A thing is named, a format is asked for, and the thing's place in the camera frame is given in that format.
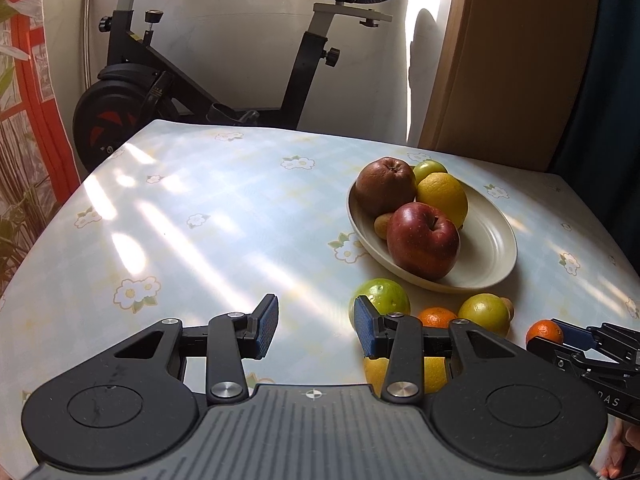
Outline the gloved right hand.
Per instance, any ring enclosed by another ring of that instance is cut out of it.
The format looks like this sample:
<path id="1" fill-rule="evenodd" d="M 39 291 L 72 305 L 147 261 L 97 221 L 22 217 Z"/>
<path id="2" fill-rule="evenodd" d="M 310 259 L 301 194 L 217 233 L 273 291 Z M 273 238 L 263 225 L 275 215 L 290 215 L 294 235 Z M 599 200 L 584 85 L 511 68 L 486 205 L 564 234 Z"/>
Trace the gloved right hand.
<path id="1" fill-rule="evenodd" d="M 638 451 L 640 446 L 640 429 L 616 418 L 608 452 L 603 466 L 598 471 L 599 478 L 616 479 L 623 470 L 623 461 L 633 448 Z"/>

